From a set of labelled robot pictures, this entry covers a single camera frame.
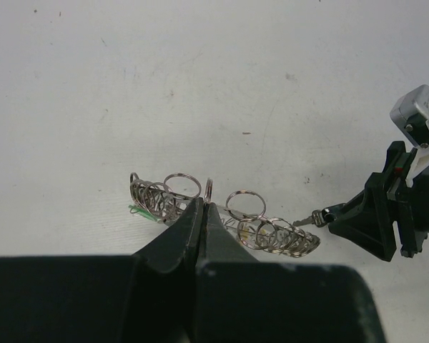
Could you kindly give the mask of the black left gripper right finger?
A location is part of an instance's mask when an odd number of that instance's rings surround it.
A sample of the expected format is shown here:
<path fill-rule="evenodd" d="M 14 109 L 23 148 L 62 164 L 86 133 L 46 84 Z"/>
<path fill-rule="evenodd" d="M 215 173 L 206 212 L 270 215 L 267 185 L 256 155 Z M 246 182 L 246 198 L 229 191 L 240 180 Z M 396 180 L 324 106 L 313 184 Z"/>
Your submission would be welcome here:
<path fill-rule="evenodd" d="M 204 208 L 196 266 L 198 342 L 384 342 L 360 274 L 336 264 L 259 262 Z"/>

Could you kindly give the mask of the key with black tag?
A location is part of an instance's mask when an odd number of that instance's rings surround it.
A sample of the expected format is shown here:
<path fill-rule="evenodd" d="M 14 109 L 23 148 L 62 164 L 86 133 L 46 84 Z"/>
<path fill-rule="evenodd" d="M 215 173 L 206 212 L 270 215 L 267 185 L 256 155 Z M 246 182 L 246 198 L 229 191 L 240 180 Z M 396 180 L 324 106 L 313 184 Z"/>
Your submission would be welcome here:
<path fill-rule="evenodd" d="M 292 223 L 295 227 L 302 227 L 305 225 L 315 225 L 316 227 L 324 227 L 330 222 L 333 222 L 336 219 L 337 212 L 334 209 L 329 207 L 324 209 L 314 210 L 310 216 L 305 219 L 297 220 Z"/>

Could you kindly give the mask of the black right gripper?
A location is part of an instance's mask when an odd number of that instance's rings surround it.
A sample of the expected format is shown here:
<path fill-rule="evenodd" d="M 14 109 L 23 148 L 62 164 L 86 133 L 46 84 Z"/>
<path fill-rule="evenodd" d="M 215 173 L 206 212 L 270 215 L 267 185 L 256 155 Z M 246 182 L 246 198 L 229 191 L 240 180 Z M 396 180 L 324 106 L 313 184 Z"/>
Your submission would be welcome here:
<path fill-rule="evenodd" d="M 415 154 L 415 149 L 405 150 L 403 141 L 394 141 L 382 173 L 371 174 L 364 189 L 350 201 L 322 210 L 329 232 L 389 262 L 397 249 L 396 223 L 401 255 L 412 258 L 421 253 L 429 234 L 429 167 L 407 187 L 405 177 Z"/>

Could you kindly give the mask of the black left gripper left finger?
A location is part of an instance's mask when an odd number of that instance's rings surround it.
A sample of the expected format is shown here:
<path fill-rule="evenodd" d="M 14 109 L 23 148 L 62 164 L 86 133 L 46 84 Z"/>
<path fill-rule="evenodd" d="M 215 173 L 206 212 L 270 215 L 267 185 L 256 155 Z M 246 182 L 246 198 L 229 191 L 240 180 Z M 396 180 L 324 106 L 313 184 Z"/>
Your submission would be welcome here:
<path fill-rule="evenodd" d="M 201 199 L 128 255 L 0 257 L 0 342 L 155 342 L 191 321 Z"/>

